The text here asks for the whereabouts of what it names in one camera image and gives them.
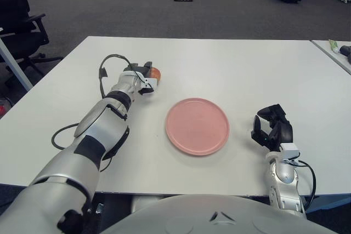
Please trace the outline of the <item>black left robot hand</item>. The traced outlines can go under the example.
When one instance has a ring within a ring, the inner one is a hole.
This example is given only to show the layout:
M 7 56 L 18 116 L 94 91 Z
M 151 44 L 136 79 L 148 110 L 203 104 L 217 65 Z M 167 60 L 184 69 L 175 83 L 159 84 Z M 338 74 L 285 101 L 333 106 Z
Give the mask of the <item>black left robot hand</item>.
M 157 87 L 157 78 L 151 75 L 151 61 L 147 61 L 143 66 L 139 66 L 138 64 L 129 64 L 123 71 L 126 73 L 126 75 L 137 77 L 137 80 L 140 83 L 140 89 L 138 90 L 140 95 L 153 93 Z

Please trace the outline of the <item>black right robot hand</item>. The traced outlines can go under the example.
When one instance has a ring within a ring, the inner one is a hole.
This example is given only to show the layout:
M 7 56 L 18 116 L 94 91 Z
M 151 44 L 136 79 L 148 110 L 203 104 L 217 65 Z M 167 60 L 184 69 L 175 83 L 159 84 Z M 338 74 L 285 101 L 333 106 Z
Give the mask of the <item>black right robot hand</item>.
M 282 143 L 293 143 L 293 128 L 285 116 L 286 113 L 279 104 L 259 110 L 254 117 L 251 138 L 270 152 L 280 152 Z M 260 118 L 269 122 L 269 134 L 261 130 Z

